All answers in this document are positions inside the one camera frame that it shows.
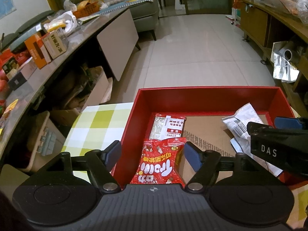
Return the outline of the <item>brown cardboard liner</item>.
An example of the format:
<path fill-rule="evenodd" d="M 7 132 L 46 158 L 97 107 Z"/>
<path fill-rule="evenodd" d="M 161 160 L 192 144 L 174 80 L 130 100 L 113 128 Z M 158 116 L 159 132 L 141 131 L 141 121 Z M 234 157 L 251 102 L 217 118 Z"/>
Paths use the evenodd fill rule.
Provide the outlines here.
<path fill-rule="evenodd" d="M 234 137 L 221 121 L 227 115 L 187 116 L 183 128 L 183 137 L 200 150 L 214 150 L 223 157 L 234 157 L 235 150 L 230 140 Z M 184 154 L 181 158 L 178 173 L 186 184 L 195 174 Z M 230 177 L 232 172 L 219 172 L 217 181 Z"/>

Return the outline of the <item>red white snack packet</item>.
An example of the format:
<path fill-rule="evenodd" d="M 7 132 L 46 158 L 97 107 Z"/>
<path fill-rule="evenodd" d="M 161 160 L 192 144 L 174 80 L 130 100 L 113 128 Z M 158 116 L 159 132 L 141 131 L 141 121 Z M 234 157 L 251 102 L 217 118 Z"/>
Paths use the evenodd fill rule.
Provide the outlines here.
<path fill-rule="evenodd" d="M 156 114 L 149 139 L 165 140 L 182 137 L 185 116 Z"/>

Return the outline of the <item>beige carton box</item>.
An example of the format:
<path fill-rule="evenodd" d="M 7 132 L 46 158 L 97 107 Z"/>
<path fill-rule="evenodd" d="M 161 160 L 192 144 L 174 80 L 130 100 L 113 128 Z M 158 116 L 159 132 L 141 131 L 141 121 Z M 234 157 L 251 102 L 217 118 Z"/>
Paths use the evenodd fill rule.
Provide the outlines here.
<path fill-rule="evenodd" d="M 62 28 L 45 34 L 41 39 L 52 59 L 67 51 L 68 38 Z"/>

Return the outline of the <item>grey green sofa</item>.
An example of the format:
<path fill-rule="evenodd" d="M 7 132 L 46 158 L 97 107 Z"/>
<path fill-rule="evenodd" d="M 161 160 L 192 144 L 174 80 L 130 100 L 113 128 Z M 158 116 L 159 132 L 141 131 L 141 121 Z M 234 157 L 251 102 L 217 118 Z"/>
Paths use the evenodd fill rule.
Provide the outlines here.
<path fill-rule="evenodd" d="M 106 15 L 112 11 L 128 7 L 131 11 L 136 29 L 138 32 L 153 31 L 158 20 L 158 0 L 124 0 L 120 3 L 113 4 L 105 9 L 95 13 L 96 15 Z M 4 34 L 1 50 L 5 50 L 14 42 L 17 37 L 25 31 L 36 26 L 38 23 L 46 21 L 48 16 L 55 15 L 55 11 L 46 10 L 35 17 L 27 20 L 15 32 Z"/>

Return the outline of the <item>orange carton box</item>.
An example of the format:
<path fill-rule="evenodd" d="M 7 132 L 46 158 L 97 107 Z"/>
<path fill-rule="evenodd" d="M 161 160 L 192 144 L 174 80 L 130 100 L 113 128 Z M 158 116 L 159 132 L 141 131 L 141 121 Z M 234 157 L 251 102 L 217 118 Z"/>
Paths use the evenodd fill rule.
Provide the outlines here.
<path fill-rule="evenodd" d="M 39 69 L 42 69 L 52 61 L 51 56 L 42 41 L 42 35 L 40 32 L 30 36 L 24 41 L 24 43 Z"/>

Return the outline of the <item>red cardboard box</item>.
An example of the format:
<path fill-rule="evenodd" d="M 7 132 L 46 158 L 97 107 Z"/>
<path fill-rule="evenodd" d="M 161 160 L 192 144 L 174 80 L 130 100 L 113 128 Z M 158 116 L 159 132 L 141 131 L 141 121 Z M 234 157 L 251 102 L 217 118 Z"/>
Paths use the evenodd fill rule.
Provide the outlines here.
<path fill-rule="evenodd" d="M 124 187 L 135 175 L 142 145 L 150 135 L 156 114 L 185 116 L 183 136 L 201 150 L 214 150 L 225 157 L 235 151 L 233 134 L 221 121 L 250 103 L 269 125 L 277 117 L 294 113 L 279 87 L 174 87 L 140 89 L 135 98 L 121 140 L 122 155 L 113 171 Z"/>

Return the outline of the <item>green white checkered tablecloth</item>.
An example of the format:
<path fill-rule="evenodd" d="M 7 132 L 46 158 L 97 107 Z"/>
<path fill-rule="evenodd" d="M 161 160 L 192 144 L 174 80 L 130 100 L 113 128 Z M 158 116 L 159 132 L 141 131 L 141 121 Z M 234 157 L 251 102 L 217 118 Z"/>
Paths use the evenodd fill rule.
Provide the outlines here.
<path fill-rule="evenodd" d="M 132 106 L 130 102 L 86 107 L 73 123 L 62 151 L 78 157 L 120 141 Z"/>

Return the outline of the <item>wooden cabinet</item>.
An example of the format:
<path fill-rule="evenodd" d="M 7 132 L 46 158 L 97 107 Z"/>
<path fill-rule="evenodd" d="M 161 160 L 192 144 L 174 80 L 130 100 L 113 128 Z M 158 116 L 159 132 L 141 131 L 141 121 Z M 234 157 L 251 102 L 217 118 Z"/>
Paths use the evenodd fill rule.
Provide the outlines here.
<path fill-rule="evenodd" d="M 300 19 L 250 0 L 239 0 L 239 5 L 244 39 L 254 41 L 262 50 L 262 64 L 270 61 L 271 49 L 280 41 L 292 41 L 302 47 L 300 59 L 307 62 L 307 26 Z"/>

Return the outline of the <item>orange basket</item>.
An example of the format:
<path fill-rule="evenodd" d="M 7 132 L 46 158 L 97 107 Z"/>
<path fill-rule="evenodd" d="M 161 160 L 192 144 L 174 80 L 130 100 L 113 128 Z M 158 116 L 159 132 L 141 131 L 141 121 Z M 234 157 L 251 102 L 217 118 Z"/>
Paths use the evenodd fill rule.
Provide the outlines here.
<path fill-rule="evenodd" d="M 73 12 L 73 15 L 79 19 L 82 17 L 90 16 L 94 13 L 97 13 L 99 11 L 99 4 L 98 2 L 93 3 L 84 3 L 84 5 L 81 5 L 75 12 Z"/>

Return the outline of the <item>cardboard storage box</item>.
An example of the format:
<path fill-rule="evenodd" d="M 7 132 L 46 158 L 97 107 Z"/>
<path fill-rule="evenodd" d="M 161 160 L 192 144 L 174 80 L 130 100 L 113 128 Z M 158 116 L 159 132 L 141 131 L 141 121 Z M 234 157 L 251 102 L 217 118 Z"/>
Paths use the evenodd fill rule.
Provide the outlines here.
<path fill-rule="evenodd" d="M 62 150 L 65 137 L 50 120 L 50 112 L 38 114 L 27 142 L 27 157 L 19 169 L 25 173 L 37 172 Z"/>

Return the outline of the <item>white grey snack bag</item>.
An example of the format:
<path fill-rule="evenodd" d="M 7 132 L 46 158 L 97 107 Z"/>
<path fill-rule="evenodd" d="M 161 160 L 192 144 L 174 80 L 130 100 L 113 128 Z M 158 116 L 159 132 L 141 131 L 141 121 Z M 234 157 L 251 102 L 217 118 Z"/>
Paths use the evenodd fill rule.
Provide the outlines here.
<path fill-rule="evenodd" d="M 258 164 L 267 169 L 267 171 L 271 172 L 276 177 L 282 173 L 280 168 L 277 168 L 276 166 L 262 160 L 261 158 L 258 158 L 251 153 L 251 136 L 247 131 L 247 124 L 249 122 L 263 124 L 263 121 L 260 119 L 250 103 L 242 106 L 232 116 L 224 117 L 221 121 L 231 131 L 234 139 L 241 147 L 240 149 L 237 149 L 236 152 L 243 152 L 250 156 L 253 160 L 258 162 Z"/>

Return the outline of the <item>silver foil bag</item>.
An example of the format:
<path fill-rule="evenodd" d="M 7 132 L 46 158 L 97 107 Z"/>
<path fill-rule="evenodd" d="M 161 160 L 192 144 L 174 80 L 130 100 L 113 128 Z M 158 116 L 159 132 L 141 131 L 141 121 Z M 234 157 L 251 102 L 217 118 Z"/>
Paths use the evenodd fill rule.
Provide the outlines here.
<path fill-rule="evenodd" d="M 299 75 L 296 67 L 299 60 L 300 56 L 292 41 L 274 42 L 270 57 L 274 64 L 273 78 L 284 83 L 295 82 Z"/>

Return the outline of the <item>red Trolli candy bag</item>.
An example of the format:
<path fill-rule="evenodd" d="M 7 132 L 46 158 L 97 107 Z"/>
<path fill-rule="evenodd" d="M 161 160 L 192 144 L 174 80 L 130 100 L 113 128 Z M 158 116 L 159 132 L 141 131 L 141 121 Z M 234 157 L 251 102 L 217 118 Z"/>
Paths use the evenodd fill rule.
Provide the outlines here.
<path fill-rule="evenodd" d="M 185 186 L 178 166 L 186 138 L 144 141 L 138 169 L 131 184 L 180 184 Z"/>

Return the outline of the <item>white plastic bag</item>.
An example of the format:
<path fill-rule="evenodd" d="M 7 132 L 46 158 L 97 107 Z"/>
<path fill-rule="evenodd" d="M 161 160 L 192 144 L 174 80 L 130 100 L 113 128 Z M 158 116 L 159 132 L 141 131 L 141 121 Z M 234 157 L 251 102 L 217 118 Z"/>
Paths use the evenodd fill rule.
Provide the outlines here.
<path fill-rule="evenodd" d="M 62 28 L 66 35 L 70 35 L 77 27 L 77 18 L 72 11 L 64 12 L 50 23 L 44 24 L 44 28 L 47 32 Z"/>

